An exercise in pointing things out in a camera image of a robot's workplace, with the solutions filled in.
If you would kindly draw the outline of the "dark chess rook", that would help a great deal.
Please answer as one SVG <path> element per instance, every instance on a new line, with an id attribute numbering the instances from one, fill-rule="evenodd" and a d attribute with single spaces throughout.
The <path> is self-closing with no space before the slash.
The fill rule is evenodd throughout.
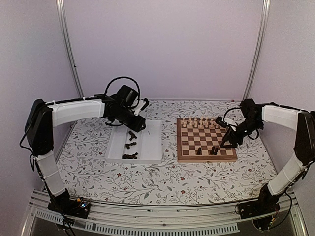
<path id="1" fill-rule="evenodd" d="M 209 152 L 210 155 L 216 155 L 216 147 L 212 146 L 212 149 Z"/>

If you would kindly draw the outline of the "wooden chess board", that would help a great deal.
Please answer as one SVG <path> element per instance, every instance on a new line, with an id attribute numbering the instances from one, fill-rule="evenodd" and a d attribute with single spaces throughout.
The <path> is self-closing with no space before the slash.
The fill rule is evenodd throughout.
<path id="1" fill-rule="evenodd" d="M 234 148 L 221 148 L 222 138 L 227 132 L 213 119 L 178 118 L 177 119 L 178 162 L 235 162 L 237 154 Z M 212 146 L 219 147 L 217 155 L 210 155 Z M 202 154 L 196 155 L 198 148 Z"/>

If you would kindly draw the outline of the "white plastic tray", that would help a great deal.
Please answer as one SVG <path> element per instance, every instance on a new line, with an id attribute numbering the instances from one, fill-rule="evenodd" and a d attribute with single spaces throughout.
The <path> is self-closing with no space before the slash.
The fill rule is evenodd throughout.
<path id="1" fill-rule="evenodd" d="M 148 120 L 138 133 L 126 126 L 114 127 L 105 160 L 120 164 L 159 164 L 162 160 L 162 121 Z"/>

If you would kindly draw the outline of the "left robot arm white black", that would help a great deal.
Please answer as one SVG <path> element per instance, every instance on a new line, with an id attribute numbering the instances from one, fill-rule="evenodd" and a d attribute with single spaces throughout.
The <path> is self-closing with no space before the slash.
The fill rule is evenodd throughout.
<path id="1" fill-rule="evenodd" d="M 64 123 L 87 118 L 107 118 L 108 125 L 118 121 L 134 132 L 146 127 L 146 120 L 139 113 L 149 105 L 148 99 L 140 99 L 140 93 L 123 85 L 116 94 L 96 94 L 92 97 L 45 102 L 34 101 L 24 137 L 29 143 L 34 164 L 47 190 L 55 197 L 53 203 L 62 213 L 70 213 L 73 202 L 62 182 L 54 156 L 53 128 Z"/>

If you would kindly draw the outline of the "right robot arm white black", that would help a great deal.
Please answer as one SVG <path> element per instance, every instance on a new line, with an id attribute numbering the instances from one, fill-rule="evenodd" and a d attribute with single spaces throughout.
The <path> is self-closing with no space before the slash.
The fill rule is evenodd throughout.
<path id="1" fill-rule="evenodd" d="M 291 106 L 297 108 L 303 108 L 308 111 L 315 110 L 315 100 L 292 100 Z M 223 115 L 228 109 L 238 107 L 240 102 L 221 102 L 220 115 Z M 264 150 L 267 151 L 269 159 L 272 161 L 275 170 L 280 172 L 280 169 L 289 161 L 289 158 L 293 154 L 293 146 L 295 139 L 295 132 L 276 124 L 265 125 L 264 130 L 260 131 L 261 141 L 259 143 L 264 144 Z M 306 202 L 315 202 L 315 164 L 311 166 L 309 173 L 304 180 L 299 180 L 293 187 L 293 191 L 298 199 L 300 205 Z M 258 197 L 259 188 L 253 187 L 250 189 L 251 195 L 246 196 L 244 199 Z"/>

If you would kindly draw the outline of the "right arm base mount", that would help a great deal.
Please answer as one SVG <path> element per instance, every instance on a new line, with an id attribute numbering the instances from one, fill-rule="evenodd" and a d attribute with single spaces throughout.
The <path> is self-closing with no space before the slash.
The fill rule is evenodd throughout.
<path id="1" fill-rule="evenodd" d="M 260 231 L 270 230 L 279 217 L 280 205 L 278 203 L 267 206 L 258 200 L 238 202 L 235 212 L 241 219 L 257 217 L 252 221 L 256 229 Z"/>

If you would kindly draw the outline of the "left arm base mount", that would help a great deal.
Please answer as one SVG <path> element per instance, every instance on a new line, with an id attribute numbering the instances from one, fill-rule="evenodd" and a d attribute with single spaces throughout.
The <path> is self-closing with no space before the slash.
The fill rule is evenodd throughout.
<path id="1" fill-rule="evenodd" d="M 53 197 L 48 204 L 50 211 L 83 219 L 88 218 L 90 208 L 91 201 L 83 197 L 76 199 L 62 196 Z"/>

